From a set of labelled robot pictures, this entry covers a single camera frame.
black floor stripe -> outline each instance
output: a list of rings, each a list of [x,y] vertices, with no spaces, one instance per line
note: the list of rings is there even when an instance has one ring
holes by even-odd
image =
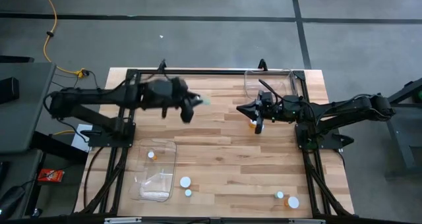
[[[293,0],[293,10],[295,11],[297,34],[299,35],[303,64],[305,69],[312,69],[311,60],[309,59],[308,45],[306,44],[305,30],[303,29],[299,0]]]
[[[0,18],[54,19],[53,14],[0,13]],[[255,16],[125,16],[92,14],[59,14],[61,20],[168,20],[216,22],[295,22],[294,17]]]
[[[302,21],[333,24],[422,24],[422,19],[302,18]]]

gray floor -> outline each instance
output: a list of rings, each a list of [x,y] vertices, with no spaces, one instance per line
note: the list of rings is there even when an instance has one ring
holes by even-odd
[[[293,17],[292,0],[53,0],[61,14]],[[422,18],[420,0],[299,0],[303,17]],[[50,13],[46,0],[0,0],[0,11]],[[45,61],[42,46],[52,20],[0,18],[0,54]],[[359,93],[390,95],[422,76],[422,24],[304,24],[311,65],[322,69],[331,101]],[[110,67],[269,67],[304,69],[296,23],[60,20],[49,44],[61,67],[84,67],[103,86]],[[73,79],[54,78],[64,86]],[[92,79],[80,86],[93,86]],[[65,128],[43,114],[38,130]],[[421,222],[422,180],[387,182],[400,166],[384,123],[342,129],[355,138],[345,149],[346,173],[356,214]],[[64,192],[44,202],[48,215],[73,208]]]

white bottle cap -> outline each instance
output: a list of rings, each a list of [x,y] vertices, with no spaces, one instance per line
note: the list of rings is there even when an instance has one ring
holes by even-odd
[[[275,193],[275,195],[274,195],[276,198],[283,198],[284,197],[284,194],[283,194],[283,192],[282,191],[278,191],[277,193]]]
[[[182,186],[183,188],[187,188],[190,185],[191,185],[191,178],[182,177],[182,179],[180,179],[180,186]]]
[[[291,208],[299,207],[299,200],[296,197],[290,197],[288,202]]]
[[[185,190],[185,195],[186,197],[190,197],[192,195],[192,191],[191,190]]]
[[[148,157],[149,158],[154,158],[154,156],[155,156],[155,154],[154,154],[154,152],[153,151],[151,151],[151,152],[148,152]]]

transparent plastic bin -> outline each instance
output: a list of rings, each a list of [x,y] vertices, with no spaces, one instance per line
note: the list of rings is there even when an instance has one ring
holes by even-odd
[[[277,75],[280,71],[287,71],[288,75]],[[257,72],[248,70],[245,72],[245,95],[254,100],[258,96],[259,90],[268,92],[258,79],[264,80],[280,96],[295,95],[298,96],[296,77],[292,70],[284,69],[279,71]]]
[[[148,157],[154,152],[155,159]],[[171,196],[176,162],[176,145],[164,139],[142,139],[135,180],[129,190],[133,200],[164,202]]]

wooden table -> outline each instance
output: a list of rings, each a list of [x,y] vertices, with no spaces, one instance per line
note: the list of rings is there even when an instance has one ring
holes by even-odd
[[[110,69],[106,88],[113,88],[124,80],[126,70]],[[306,70],[305,75],[310,100],[327,103],[322,71]],[[169,109],[166,119],[161,119],[161,110],[136,111],[135,141],[129,150],[118,215],[311,217],[303,157],[295,141],[294,124],[266,121],[262,134],[254,134],[248,126],[248,119],[235,109],[236,105],[250,101],[245,96],[241,75],[181,77],[186,80],[191,91],[207,98],[210,105],[196,107],[189,125],[182,123],[180,111],[174,109]],[[280,77],[259,78],[272,83],[279,81]],[[285,93],[289,93],[290,87],[286,88]],[[103,105],[100,109],[100,113],[110,117],[116,116],[117,112],[118,107],[114,105]],[[177,145],[174,186],[166,202],[133,200],[129,194],[134,183],[139,144],[143,138],[163,138]],[[86,170],[95,151],[91,151],[88,156]],[[104,183],[109,153],[110,149],[103,149],[94,161],[88,179],[88,201]],[[345,209],[353,213],[340,156],[333,151],[321,150],[321,160],[327,186]],[[192,180],[190,189],[193,195],[190,198],[185,197],[185,189],[179,184],[180,178],[184,176]],[[83,180],[84,177],[75,211],[83,207]],[[282,200],[276,200],[274,193],[279,190],[287,197],[298,197],[299,208],[289,209],[283,205]],[[110,192],[109,207],[112,194],[113,191]],[[322,210],[318,188],[316,197]]]

